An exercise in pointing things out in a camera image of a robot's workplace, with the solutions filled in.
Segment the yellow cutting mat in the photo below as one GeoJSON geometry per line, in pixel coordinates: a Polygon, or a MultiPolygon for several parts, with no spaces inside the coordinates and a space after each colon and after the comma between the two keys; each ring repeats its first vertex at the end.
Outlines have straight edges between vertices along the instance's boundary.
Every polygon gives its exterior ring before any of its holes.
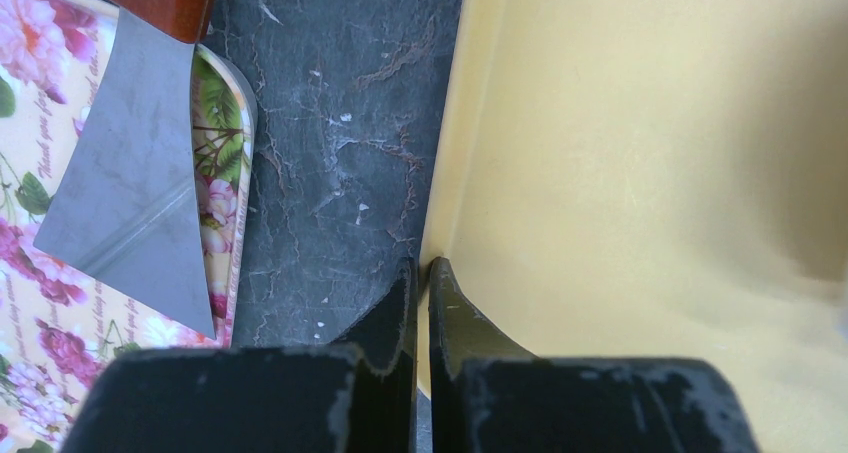
{"type": "Polygon", "coordinates": [[[463,0],[422,263],[540,356],[685,356],[847,448],[847,0],[463,0]]]}

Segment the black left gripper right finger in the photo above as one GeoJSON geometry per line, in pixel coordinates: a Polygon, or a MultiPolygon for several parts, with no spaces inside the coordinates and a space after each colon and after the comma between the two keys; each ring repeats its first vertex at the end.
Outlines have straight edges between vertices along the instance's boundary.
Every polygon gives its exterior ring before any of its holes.
{"type": "Polygon", "coordinates": [[[432,444],[437,452],[755,452],[730,383],[709,363],[539,357],[429,271],[432,444]]]}

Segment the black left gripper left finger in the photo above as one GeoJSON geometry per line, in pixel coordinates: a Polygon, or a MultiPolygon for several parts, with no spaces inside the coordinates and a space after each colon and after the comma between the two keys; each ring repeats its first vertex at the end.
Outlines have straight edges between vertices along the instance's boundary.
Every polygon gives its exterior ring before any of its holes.
{"type": "Polygon", "coordinates": [[[96,380],[67,452],[411,452],[415,262],[324,345],[123,353],[96,380]]]}

